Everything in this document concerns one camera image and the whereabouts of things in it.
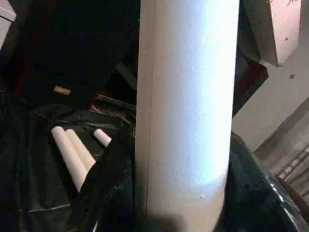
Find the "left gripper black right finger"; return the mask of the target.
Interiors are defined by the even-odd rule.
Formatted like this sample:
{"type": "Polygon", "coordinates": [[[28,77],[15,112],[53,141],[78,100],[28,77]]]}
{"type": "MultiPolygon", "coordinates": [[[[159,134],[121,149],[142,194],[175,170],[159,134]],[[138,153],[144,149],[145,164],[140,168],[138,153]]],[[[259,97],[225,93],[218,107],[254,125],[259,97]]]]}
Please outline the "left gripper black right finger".
{"type": "Polygon", "coordinates": [[[302,214],[275,175],[231,134],[225,187],[225,232],[300,232],[302,214]]]}

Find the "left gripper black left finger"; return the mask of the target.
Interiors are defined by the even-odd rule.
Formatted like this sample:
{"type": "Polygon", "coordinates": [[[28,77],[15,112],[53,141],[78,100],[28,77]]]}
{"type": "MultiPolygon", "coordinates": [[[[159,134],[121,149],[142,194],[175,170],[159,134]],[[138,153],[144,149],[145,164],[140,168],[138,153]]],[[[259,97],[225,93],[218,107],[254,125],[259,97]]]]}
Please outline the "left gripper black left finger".
{"type": "Polygon", "coordinates": [[[119,132],[87,175],[82,231],[143,232],[135,201],[135,133],[119,132]]]}

